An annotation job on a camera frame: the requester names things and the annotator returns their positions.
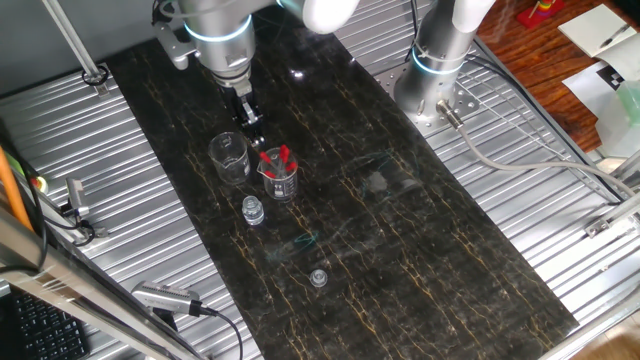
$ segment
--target black marble tabletop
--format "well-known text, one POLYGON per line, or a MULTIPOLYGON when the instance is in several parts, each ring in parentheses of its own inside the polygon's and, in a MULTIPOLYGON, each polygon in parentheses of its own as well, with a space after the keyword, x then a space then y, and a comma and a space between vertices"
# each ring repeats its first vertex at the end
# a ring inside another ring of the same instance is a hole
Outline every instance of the black marble tabletop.
POLYGON ((537 359, 577 325, 333 35, 256 28, 267 141, 299 159, 289 203, 255 171, 218 179, 207 145, 235 125, 207 69, 155 40, 107 64, 266 359, 537 359))

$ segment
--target red object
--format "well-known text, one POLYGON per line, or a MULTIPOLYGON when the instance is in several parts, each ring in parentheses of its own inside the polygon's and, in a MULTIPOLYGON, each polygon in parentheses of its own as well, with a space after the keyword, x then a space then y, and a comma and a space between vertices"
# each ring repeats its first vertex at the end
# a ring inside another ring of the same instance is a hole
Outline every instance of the red object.
POLYGON ((543 22, 545 19, 552 17, 562 9, 564 9, 564 2, 562 0, 556 0, 555 4, 551 5, 551 7, 547 12, 541 12, 540 10, 536 10, 536 12, 533 13, 533 16, 529 18, 529 15, 531 15, 531 11, 533 11, 533 6, 532 6, 527 10, 518 14, 518 16, 516 16, 516 20, 518 20, 518 22, 524 25, 527 29, 533 29, 534 27, 540 25, 540 23, 543 22))
POLYGON ((287 167, 285 168, 285 170, 287 171, 293 171, 295 169, 298 168, 298 164, 296 163, 289 163, 289 165, 287 165, 287 167))
POLYGON ((282 160, 283 164, 289 162, 289 154, 291 154, 291 151, 289 151, 287 145, 280 146, 280 160, 282 160))
POLYGON ((267 164, 271 164, 271 159, 269 158, 269 155, 267 155, 267 153, 264 151, 260 153, 260 159, 262 159, 262 161, 266 162, 267 164))

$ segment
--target robotic arm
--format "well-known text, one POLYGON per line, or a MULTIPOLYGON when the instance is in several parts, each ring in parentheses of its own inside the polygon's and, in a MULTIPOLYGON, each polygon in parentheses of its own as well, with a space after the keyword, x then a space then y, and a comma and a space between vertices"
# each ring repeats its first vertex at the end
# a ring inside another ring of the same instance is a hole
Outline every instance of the robotic arm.
POLYGON ((394 98, 413 122, 434 122, 436 104, 453 96, 458 72, 495 0, 439 0, 422 20, 411 62, 394 98))
POLYGON ((279 5, 319 34, 339 29, 349 20, 359 0, 177 0, 180 14, 163 8, 175 0, 164 0, 160 11, 179 18, 191 41, 179 42, 166 22, 153 24, 156 37, 180 70, 194 54, 212 71, 231 115, 254 146, 261 146, 262 114, 250 82, 255 34, 251 14, 270 5, 279 5))

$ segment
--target white paper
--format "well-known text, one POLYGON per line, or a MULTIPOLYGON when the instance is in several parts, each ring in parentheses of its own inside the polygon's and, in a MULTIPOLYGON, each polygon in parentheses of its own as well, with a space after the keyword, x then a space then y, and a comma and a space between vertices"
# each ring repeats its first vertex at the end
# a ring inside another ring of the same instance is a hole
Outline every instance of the white paper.
POLYGON ((615 90, 598 75, 598 71, 605 67, 607 63, 600 61, 562 82, 587 109, 598 117, 616 94, 615 90))
POLYGON ((598 58, 608 62, 625 80, 640 80, 640 34, 601 52, 598 58))
POLYGON ((633 27, 630 27, 618 35, 611 44, 600 47, 625 24, 624 20, 602 4, 560 25, 558 29, 589 57, 594 57, 636 34, 633 27))

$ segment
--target blue ring light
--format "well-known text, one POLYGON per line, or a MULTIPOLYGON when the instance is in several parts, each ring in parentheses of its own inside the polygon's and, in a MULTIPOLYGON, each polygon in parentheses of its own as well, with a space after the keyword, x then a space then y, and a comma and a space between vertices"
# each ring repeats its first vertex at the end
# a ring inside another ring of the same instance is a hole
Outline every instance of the blue ring light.
POLYGON ((202 40, 202 41, 206 41, 206 42, 225 42, 225 41, 229 41, 233 38, 236 38, 238 36, 240 36, 240 34, 242 34, 245 30, 247 30, 247 28, 249 27, 249 25, 251 25, 251 15, 249 15, 247 17, 247 21, 244 22, 244 24, 242 24, 242 26, 232 32, 231 34, 227 34, 227 35, 223 35, 223 36, 204 36, 204 35, 200 35, 198 33, 196 33, 195 31, 189 29, 189 27, 187 26, 187 24, 184 24, 184 28, 187 29, 187 32, 189 34, 191 34, 191 36, 193 36, 194 38, 198 39, 198 40, 202 40))
POLYGON ((460 64, 460 66, 458 66, 457 68, 455 68, 453 70, 445 70, 445 71, 433 70, 433 69, 430 69, 430 68, 426 67, 423 63, 420 62, 420 60, 418 60, 418 57, 416 56, 416 48, 413 48, 413 50, 411 50, 411 53, 413 54, 413 61, 415 61, 415 63, 418 64, 418 66, 422 70, 424 70, 426 72, 430 72, 432 74, 448 75, 448 74, 453 74, 453 73, 457 72, 458 70, 460 70, 460 68, 462 68, 462 64, 460 64))

